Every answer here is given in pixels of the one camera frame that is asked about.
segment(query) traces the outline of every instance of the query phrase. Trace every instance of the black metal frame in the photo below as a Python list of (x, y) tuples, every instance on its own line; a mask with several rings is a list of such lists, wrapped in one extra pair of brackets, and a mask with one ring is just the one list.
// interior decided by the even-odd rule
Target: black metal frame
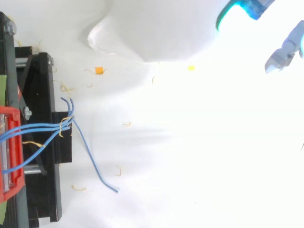
[[(22, 124), (59, 123), (67, 112), (55, 112), (55, 98), (51, 56), (48, 53), (32, 55), (31, 47), (14, 48), (13, 36), (5, 33), (4, 23), (9, 19), (0, 12), (0, 75), (7, 75), (6, 105), (21, 110)], [(16, 69), (16, 58), (27, 58), (22, 68)], [(18, 98), (18, 86), (22, 93)], [(30, 120), (24, 117), (24, 108), (32, 111)], [(30, 164), (39, 166), (41, 173), (25, 176), (25, 187), (8, 201), (3, 227), (39, 227), (39, 218), (50, 217), (57, 222), (62, 216), (59, 164), (72, 161), (71, 129), (55, 137), (44, 151)], [(43, 144), (52, 132), (32, 133), (22, 136), (23, 141)], [(38, 148), (23, 145), (27, 159)]]

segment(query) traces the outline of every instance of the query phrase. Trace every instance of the red plastic clip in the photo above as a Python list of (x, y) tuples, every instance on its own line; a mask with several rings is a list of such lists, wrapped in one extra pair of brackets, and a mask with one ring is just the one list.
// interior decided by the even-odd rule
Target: red plastic clip
[[(0, 106), (0, 134), (21, 126), (20, 111)], [(0, 203), (16, 195), (24, 186), (23, 169), (2, 174), (2, 169), (16, 167), (23, 163), (21, 135), (0, 143)]]

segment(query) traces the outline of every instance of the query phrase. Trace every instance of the metal screw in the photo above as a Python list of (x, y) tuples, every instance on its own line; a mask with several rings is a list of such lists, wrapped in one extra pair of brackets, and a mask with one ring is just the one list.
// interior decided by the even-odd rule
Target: metal screw
[(24, 108), (24, 117), (26, 120), (29, 120), (29, 118), (32, 116), (32, 111), (29, 110), (29, 107)]
[(9, 20), (5, 23), (4, 31), (8, 34), (15, 35), (17, 33), (17, 26), (14, 21)]
[(54, 62), (54, 58), (49, 58), (48, 59), (48, 61), (47, 61), (47, 63), (48, 63), (48, 65), (50, 66), (50, 67), (53, 67), (54, 65), (55, 65), (55, 62)]

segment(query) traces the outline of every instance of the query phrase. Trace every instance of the blue wire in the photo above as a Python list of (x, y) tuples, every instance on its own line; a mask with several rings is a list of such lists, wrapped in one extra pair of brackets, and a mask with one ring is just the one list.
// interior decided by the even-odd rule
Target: blue wire
[[(68, 116), (71, 116), (71, 115), (73, 115), (74, 114), (74, 103), (73, 103), (73, 101), (72, 101), (72, 99), (70, 99), (71, 100), (71, 104), (72, 104), (72, 112), (71, 112), (71, 108), (70, 108), (70, 104), (69, 104), (69, 102), (66, 100), (66, 99), (64, 99), (64, 98), (61, 98), (62, 100), (64, 100), (66, 103), (67, 103), (67, 107), (68, 107)], [(71, 124), (71, 121), (70, 120), (65, 120), (65, 121), (63, 121), (62, 122), (62, 126), (65, 126), (65, 125), (67, 125), (67, 123), (68, 122), (70, 122), (69, 124)], [(26, 128), (34, 128), (34, 127), (59, 127), (60, 126), (60, 124), (59, 123), (32, 123), (32, 124), (27, 124), (27, 125), (24, 125), (24, 126), (20, 126), (20, 127), (15, 127), (14, 129), (11, 129), (11, 130), (9, 130), (9, 131), (7, 131), (7, 132), (5, 132), (5, 133), (3, 133), (3, 134), (0, 134), (0, 140), (4, 137), (4, 136), (6, 136), (6, 135), (8, 135), (8, 134), (11, 134), (11, 133), (13, 133), (13, 132), (15, 132), (15, 131), (18, 131), (18, 130), (22, 130), (22, 129), (26, 129)]]
[[(70, 99), (70, 102), (71, 102), (71, 105), (72, 105), (72, 111), (71, 111), (69, 102), (68, 102), (66, 99), (64, 99), (64, 98), (61, 98), (61, 99), (67, 103), (67, 106), (68, 106), (68, 116), (72, 116), (72, 115), (74, 114), (74, 102), (73, 102), (73, 100)], [(97, 167), (97, 164), (96, 164), (96, 162), (95, 162), (95, 160), (94, 160), (94, 158), (93, 158), (93, 155), (92, 155), (92, 153), (91, 153), (91, 151), (90, 151), (90, 149), (89, 149), (89, 147), (88, 147), (88, 145), (87, 145), (87, 143), (86, 143), (85, 137), (84, 137), (84, 135), (82, 134), (82, 131), (81, 131), (81, 129), (79, 128), (78, 124), (77, 124), (76, 121), (74, 120), (74, 117), (72, 117), (72, 118), (69, 119), (69, 120), (65, 120), (65, 121), (62, 122), (62, 125), (61, 125), (61, 126), (62, 126), (62, 129), (61, 129), (61, 131), (65, 131), (65, 130), (70, 129), (68, 126), (69, 126), (72, 122), (75, 123), (77, 129), (79, 130), (79, 132), (80, 132), (80, 134), (81, 134), (81, 137), (82, 137), (82, 139), (83, 139), (83, 141), (84, 141), (84, 143), (85, 143), (85, 147), (86, 147), (86, 149), (87, 149), (87, 151), (88, 151), (88, 154), (89, 154), (89, 156), (90, 156), (90, 158), (91, 158), (91, 161), (92, 161), (92, 163), (93, 163), (93, 165), (94, 165), (94, 168), (95, 168), (95, 170), (96, 170), (96, 172), (97, 172), (97, 174), (98, 174), (98, 176), (99, 176), (99, 179), (101, 180), (101, 182), (102, 182), (105, 186), (107, 186), (108, 188), (110, 188), (110, 189), (113, 190), (114, 192), (118, 192), (116, 189), (114, 189), (113, 187), (111, 187), (110, 185), (108, 185), (108, 184), (104, 181), (104, 179), (102, 178), (101, 173), (100, 173), (100, 171), (99, 171), (99, 169), (98, 169), (98, 167)], [(17, 131), (17, 130), (21, 130), (21, 129), (25, 129), (25, 128), (32, 128), (32, 127), (46, 127), (46, 128), (28, 129), (28, 130), (23, 130), (23, 131), (20, 131), (20, 132), (13, 133), (13, 132), (15, 132), (15, 131)], [(3, 171), (2, 171), (2, 174), (6, 174), (6, 173), (11, 173), (11, 172), (17, 171), (17, 170), (23, 168), (24, 166), (26, 166), (27, 164), (29, 164), (32, 160), (34, 160), (34, 159), (35, 159), (35, 158), (44, 150), (45, 146), (47, 146), (47, 145), (55, 138), (55, 136), (56, 136), (57, 134), (59, 134), (59, 132), (60, 132), (60, 124), (48, 124), (48, 123), (42, 123), (42, 124), (41, 124), (41, 123), (28, 124), (28, 125), (24, 125), (24, 126), (21, 126), (21, 127), (16, 127), (16, 128), (14, 128), (14, 129), (11, 129), (10, 131), (6, 132), (5, 134), (0, 135), (0, 143), (1, 143), (1, 142), (5, 141), (5, 140), (11, 138), (11, 137), (15, 137), (15, 136), (17, 136), (17, 135), (21, 135), (21, 134), (25, 134), (25, 133), (32, 133), (32, 132), (47, 132), (47, 131), (55, 131), (55, 130), (56, 130), (56, 132), (53, 133), (53, 134), (51, 135), (51, 137), (49, 137), (49, 139), (44, 143), (44, 146), (41, 147), (39, 150), (37, 150), (33, 155), (31, 155), (25, 162), (23, 162), (22, 164), (20, 164), (20, 165), (14, 167), (14, 168), (12, 168), (12, 169), (3, 170)]]
[(114, 192), (118, 193), (118, 191), (117, 191), (116, 189), (114, 189), (114, 188), (112, 188), (110, 185), (108, 185), (108, 184), (104, 181), (104, 179), (102, 178), (101, 173), (100, 173), (100, 171), (99, 171), (99, 169), (98, 169), (98, 167), (97, 167), (97, 165), (96, 165), (96, 163), (95, 163), (95, 160), (94, 160), (94, 158), (93, 158), (93, 155), (92, 155), (92, 153), (91, 153), (91, 151), (90, 151), (90, 149), (89, 149), (89, 147), (88, 147), (88, 145), (87, 145), (87, 143), (86, 143), (85, 137), (84, 137), (84, 135), (83, 135), (82, 132), (81, 132), (81, 129), (79, 128), (79, 126), (78, 126), (78, 124), (76, 123), (75, 120), (74, 120), (74, 123), (75, 123), (76, 127), (78, 128), (79, 133), (81, 134), (81, 137), (82, 137), (82, 139), (83, 139), (83, 141), (84, 141), (84, 143), (85, 143), (85, 147), (86, 147), (86, 149), (87, 149), (87, 152), (89, 153), (89, 156), (90, 156), (91, 161), (92, 161), (92, 163), (93, 163), (93, 165), (94, 165), (94, 168), (95, 168), (95, 170), (96, 170), (96, 172), (97, 172), (97, 174), (98, 174), (98, 176), (99, 176), (99, 179), (100, 179), (101, 182), (102, 182), (105, 186), (107, 186), (109, 189), (111, 189), (111, 190), (113, 190)]
[(56, 131), (59, 129), (60, 129), (59, 127), (53, 127), (53, 128), (35, 128), (35, 129), (23, 130), (21, 132), (16, 132), (16, 133), (5, 135), (5, 136), (1, 137), (0, 143), (2, 143), (5, 140), (8, 140), (9, 138), (12, 138), (12, 137), (15, 137), (15, 136), (21, 135), (21, 134), (27, 134), (27, 133), (32, 133), (32, 132), (53, 132), (53, 131)]
[[(73, 120), (74, 120), (74, 117), (72, 117), (70, 119), (70, 121), (67, 122), (66, 125), (64, 125), (64, 126), (61, 127), (62, 128), (61, 131), (67, 130), (67, 129), (64, 130), (64, 128), (67, 127), (67, 126), (69, 126), (72, 123)], [(8, 140), (9, 138), (15, 137), (17, 135), (22, 135), (22, 134), (27, 134), (27, 133), (33, 133), (33, 132), (52, 132), (52, 131), (56, 131), (56, 130), (60, 130), (60, 127), (34, 128), (34, 129), (23, 130), (23, 131), (20, 131), (20, 132), (16, 132), (16, 133), (12, 133), (10, 135), (5, 135), (5, 136), (0, 137), (0, 143), (2, 143), (5, 140)]]
[(68, 108), (68, 116), (70, 116), (71, 115), (71, 107), (70, 107), (70, 103), (66, 100), (66, 99), (64, 99), (63, 97), (61, 98), (61, 100), (63, 100), (63, 101), (65, 101), (66, 102), (66, 104), (67, 104), (67, 108)]
[[(59, 134), (59, 130), (56, 131), (55, 133), (53, 133), (52, 136), (49, 137), (49, 139), (44, 143), (44, 145), (47, 146), (55, 138), (55, 136), (58, 135), (58, 134)], [(14, 171), (17, 171), (17, 170), (23, 168), (24, 166), (26, 166), (27, 164), (29, 164), (32, 160), (34, 160), (43, 150), (44, 150), (44, 147), (41, 147), (39, 150), (37, 150), (32, 156), (30, 156), (21, 165), (18, 165), (18, 166), (14, 167), (12, 169), (9, 169), (9, 170), (2, 170), (2, 174), (14, 172)]]

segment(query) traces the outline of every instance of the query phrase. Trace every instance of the metal rod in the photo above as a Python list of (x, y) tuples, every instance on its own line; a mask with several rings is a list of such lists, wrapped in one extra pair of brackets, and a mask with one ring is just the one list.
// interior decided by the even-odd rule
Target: metal rod
[(39, 165), (27, 165), (24, 167), (24, 174), (40, 174), (41, 170), (39, 168)]
[(16, 58), (16, 68), (25, 68), (28, 58)]

